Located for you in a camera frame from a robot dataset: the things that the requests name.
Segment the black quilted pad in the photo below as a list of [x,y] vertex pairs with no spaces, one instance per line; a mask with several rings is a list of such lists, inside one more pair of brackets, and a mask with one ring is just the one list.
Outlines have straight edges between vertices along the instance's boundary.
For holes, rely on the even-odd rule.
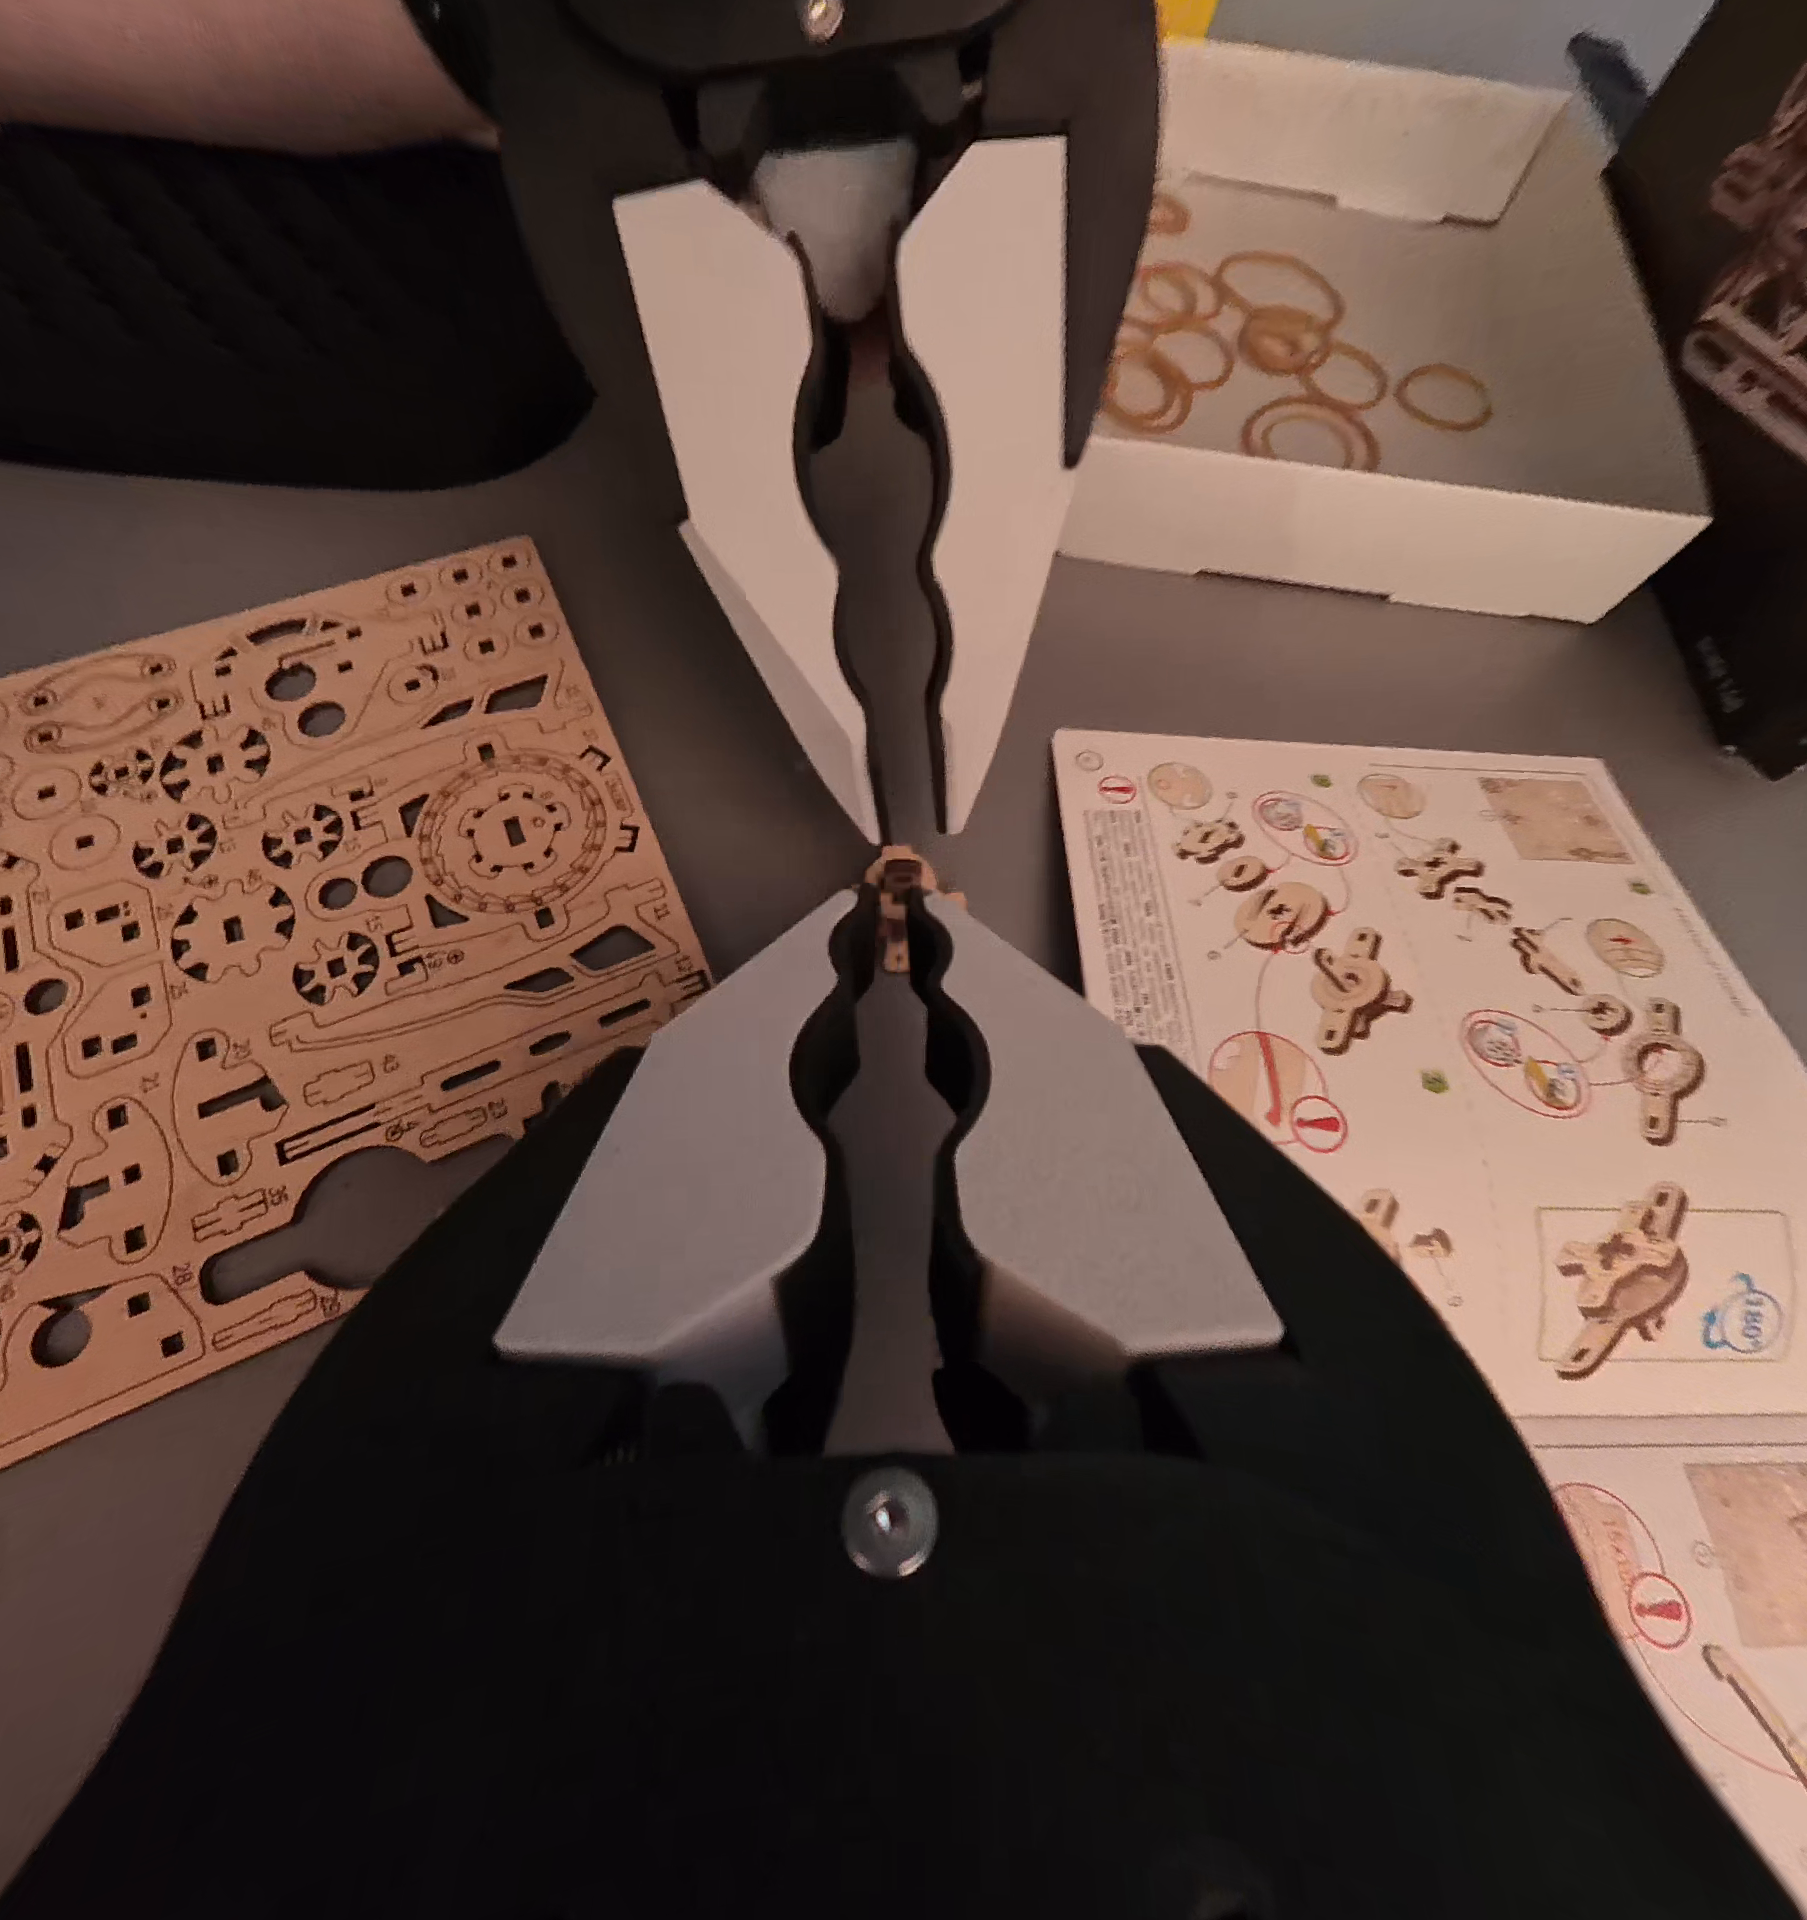
[[0,460],[458,489],[592,402],[477,149],[0,132]]

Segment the pile of tan rubber bands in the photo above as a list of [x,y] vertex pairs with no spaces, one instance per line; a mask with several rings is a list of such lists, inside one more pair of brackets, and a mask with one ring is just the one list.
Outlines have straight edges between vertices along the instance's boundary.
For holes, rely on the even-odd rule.
[[1455,477],[1515,416],[1482,230],[1238,181],[1154,190],[1097,428],[1304,469]]

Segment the small wooden model part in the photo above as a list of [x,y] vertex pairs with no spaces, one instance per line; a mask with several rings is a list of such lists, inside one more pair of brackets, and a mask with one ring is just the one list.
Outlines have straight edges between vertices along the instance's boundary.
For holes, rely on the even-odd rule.
[[884,845],[869,861],[863,888],[874,897],[874,953],[881,973],[910,973],[910,902],[940,893],[935,866],[912,848]]

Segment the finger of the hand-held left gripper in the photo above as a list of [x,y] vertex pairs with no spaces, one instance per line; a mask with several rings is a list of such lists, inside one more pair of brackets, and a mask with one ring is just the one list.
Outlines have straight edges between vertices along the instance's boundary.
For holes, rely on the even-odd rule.
[[868,717],[836,646],[839,566],[798,484],[818,348],[805,263],[705,181],[626,193],[613,217],[687,504],[679,538],[789,732],[872,842]]
[[948,632],[935,708],[947,832],[987,782],[1072,494],[1062,238],[1065,139],[981,139],[893,252],[901,347],[942,432],[924,564]]

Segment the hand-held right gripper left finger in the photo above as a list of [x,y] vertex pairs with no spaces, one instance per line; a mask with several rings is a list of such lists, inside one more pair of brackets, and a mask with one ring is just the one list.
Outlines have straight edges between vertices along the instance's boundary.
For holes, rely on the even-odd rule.
[[496,1345],[710,1388],[741,1438],[818,1452],[855,1282],[831,1114],[861,1070],[874,888],[824,899],[643,1049]]

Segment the laser-cut wooden parts sheet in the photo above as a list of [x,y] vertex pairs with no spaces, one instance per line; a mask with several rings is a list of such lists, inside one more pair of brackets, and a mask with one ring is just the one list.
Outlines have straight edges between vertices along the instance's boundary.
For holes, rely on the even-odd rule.
[[0,679],[0,1475],[350,1312],[211,1264],[707,986],[530,540]]

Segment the black model kit box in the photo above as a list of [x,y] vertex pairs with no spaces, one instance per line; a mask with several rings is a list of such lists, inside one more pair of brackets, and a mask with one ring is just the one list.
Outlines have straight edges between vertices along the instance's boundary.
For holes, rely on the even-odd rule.
[[1654,577],[1718,744],[1807,768],[1807,4],[1714,5],[1606,168],[1708,526]]

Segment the assembly instruction booklet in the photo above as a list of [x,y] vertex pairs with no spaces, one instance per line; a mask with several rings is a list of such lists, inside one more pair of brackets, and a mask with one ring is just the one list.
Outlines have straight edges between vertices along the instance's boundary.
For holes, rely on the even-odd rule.
[[1807,1915],[1807,1070],[1602,762],[1053,736],[1084,997],[1352,1213],[1515,1420]]

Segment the person's left forearm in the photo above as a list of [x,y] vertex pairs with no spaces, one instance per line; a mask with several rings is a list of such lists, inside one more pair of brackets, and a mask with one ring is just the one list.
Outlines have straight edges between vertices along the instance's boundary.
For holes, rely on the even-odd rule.
[[291,156],[493,149],[397,4],[0,4],[0,130]]

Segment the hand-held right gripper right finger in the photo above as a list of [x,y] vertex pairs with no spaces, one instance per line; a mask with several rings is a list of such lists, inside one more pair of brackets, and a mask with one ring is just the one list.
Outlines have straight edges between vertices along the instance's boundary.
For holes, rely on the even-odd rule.
[[924,1077],[935,1399],[956,1452],[1139,1423],[1168,1363],[1266,1357],[1283,1324],[1139,1049],[940,893],[906,907]]

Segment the white cardboard box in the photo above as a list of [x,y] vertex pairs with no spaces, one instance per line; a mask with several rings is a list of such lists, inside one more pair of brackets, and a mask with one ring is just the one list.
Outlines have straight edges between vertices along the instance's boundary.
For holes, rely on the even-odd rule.
[[1460,476],[1304,469],[1095,428],[1060,554],[1402,607],[1593,624],[1708,522],[1706,484],[1568,95],[1248,43],[1170,43],[1168,174],[1482,230],[1515,416]]

